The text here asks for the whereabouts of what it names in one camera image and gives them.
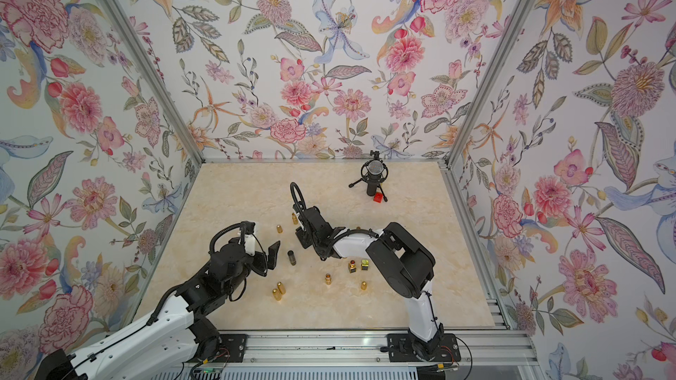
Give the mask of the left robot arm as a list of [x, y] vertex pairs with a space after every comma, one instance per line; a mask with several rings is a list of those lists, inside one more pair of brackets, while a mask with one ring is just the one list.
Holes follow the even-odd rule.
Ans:
[[250, 274], [264, 277], [275, 269], [280, 246], [262, 248], [253, 222], [220, 230], [209, 243], [207, 262], [167, 290], [152, 312], [88, 347], [46, 356], [37, 378], [145, 379], [174, 363], [211, 359], [223, 341], [209, 315], [241, 299]]

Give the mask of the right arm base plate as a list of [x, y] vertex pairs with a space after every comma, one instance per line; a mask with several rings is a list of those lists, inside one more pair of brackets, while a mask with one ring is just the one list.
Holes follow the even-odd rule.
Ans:
[[461, 361], [461, 351], [454, 334], [436, 335], [430, 341], [422, 341], [410, 332], [387, 334], [387, 344], [380, 348], [389, 362], [451, 363]]

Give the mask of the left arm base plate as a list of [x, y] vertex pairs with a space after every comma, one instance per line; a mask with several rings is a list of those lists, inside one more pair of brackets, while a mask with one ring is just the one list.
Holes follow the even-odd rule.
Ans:
[[194, 361], [202, 363], [243, 362], [248, 339], [247, 334], [221, 334], [217, 340], [209, 340], [204, 348], [199, 348]]

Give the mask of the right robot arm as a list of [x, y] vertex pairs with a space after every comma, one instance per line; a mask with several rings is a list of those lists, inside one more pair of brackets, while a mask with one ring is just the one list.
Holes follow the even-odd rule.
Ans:
[[389, 223], [382, 230], [334, 228], [319, 208], [306, 205], [297, 183], [290, 184], [290, 194], [299, 220], [296, 235], [301, 246], [313, 248], [323, 261], [369, 260], [391, 289], [404, 298], [413, 355], [431, 361], [444, 339], [432, 298], [436, 265], [432, 253], [399, 223]]

